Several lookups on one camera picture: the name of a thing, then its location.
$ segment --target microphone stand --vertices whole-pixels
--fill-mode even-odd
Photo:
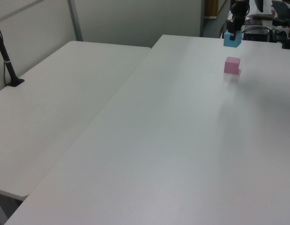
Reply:
[[[0,32],[0,52],[1,52],[1,55],[2,55],[3,60],[4,60],[4,63],[5,63],[5,65],[6,65],[6,67],[7,67],[7,70],[8,70],[9,75],[10,75],[10,83],[8,83],[7,86],[16,87],[16,86],[18,86],[19,84],[23,83],[24,80],[18,78],[18,77],[16,76],[16,74],[15,74],[14,68],[13,68],[13,66],[12,66],[12,63],[10,62],[10,59],[9,59],[8,53],[7,53],[6,48],[5,48],[5,46],[4,46],[3,38],[2,38],[1,32]]]

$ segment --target white table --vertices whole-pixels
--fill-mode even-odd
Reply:
[[[69,42],[0,91],[0,193],[25,199],[149,50]]]
[[[162,36],[6,224],[290,224],[290,51]]]

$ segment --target black cable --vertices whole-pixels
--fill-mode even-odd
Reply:
[[[5,62],[3,62],[3,79],[4,79],[5,86],[7,86],[6,80],[5,80]]]
[[[248,32],[248,31],[252,31],[252,30],[258,30],[258,29],[268,29],[269,31],[272,31],[268,27],[251,27],[251,28],[248,28],[248,29],[244,30],[242,33],[245,33],[245,32]]]

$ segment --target white wall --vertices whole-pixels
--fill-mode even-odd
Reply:
[[[76,40],[67,0],[41,1],[0,22],[0,29],[17,76],[65,43]],[[3,59],[0,54],[0,90],[3,87]]]
[[[199,36],[201,2],[72,0],[84,41],[146,47],[163,34]]]

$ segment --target floor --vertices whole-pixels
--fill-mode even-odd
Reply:
[[[0,225],[6,223],[21,203],[19,200],[0,195]]]
[[[204,20],[203,37],[219,38],[219,33],[222,25],[225,23],[230,10],[230,0],[226,0],[220,14],[215,20]]]

